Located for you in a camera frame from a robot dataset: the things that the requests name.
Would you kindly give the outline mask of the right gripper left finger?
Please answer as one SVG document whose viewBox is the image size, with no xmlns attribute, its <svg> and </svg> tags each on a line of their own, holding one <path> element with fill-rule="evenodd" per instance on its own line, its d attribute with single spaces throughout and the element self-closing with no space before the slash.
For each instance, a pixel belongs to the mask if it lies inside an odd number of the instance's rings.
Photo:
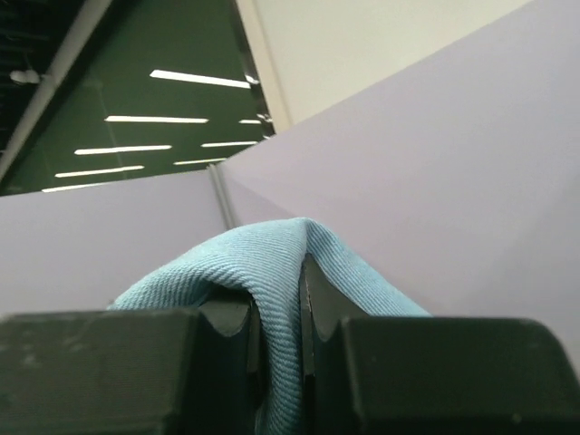
<svg viewBox="0 0 580 435">
<path fill-rule="evenodd" d="M 199 308 L 20 314 L 1 322 L 4 434 L 250 434 L 260 318 Z"/>
</svg>

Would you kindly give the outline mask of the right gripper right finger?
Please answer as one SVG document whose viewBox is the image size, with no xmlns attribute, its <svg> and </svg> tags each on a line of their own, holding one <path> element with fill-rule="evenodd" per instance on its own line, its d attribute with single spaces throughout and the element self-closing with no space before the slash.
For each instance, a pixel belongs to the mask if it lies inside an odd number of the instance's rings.
<svg viewBox="0 0 580 435">
<path fill-rule="evenodd" d="M 538 322 L 371 316 L 312 256 L 299 294 L 310 434 L 579 431 L 579 382 Z"/>
</svg>

